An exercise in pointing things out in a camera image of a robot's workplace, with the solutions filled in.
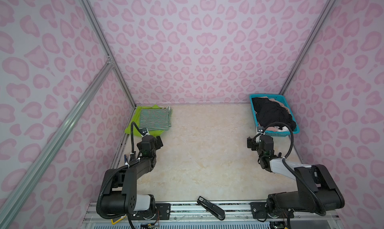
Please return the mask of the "green white striped shirt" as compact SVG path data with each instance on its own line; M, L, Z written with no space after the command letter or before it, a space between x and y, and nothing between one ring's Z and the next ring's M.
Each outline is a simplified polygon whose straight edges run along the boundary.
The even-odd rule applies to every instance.
M156 109L141 109L139 123L141 128L148 131L168 131L171 126L173 110L171 107Z

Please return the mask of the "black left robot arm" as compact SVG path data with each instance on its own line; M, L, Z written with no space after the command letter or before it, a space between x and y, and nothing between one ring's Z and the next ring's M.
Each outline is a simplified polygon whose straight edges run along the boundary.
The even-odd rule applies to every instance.
M96 204L96 211L103 219L141 214L151 218L156 213L153 195L139 195L137 180L151 172L157 162L157 150L163 146L161 137L146 135L137 144L142 156L118 169L107 170Z

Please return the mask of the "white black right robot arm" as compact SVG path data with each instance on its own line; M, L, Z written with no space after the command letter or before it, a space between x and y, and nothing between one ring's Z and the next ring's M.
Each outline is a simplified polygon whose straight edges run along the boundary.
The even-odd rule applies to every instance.
M249 137L247 147L257 152L263 170L290 178L297 184L296 191L270 194L263 205L254 203L256 219L292 218L295 212L325 216L328 211L345 206L345 199L326 166L289 162L281 154L276 155L273 138L267 135Z

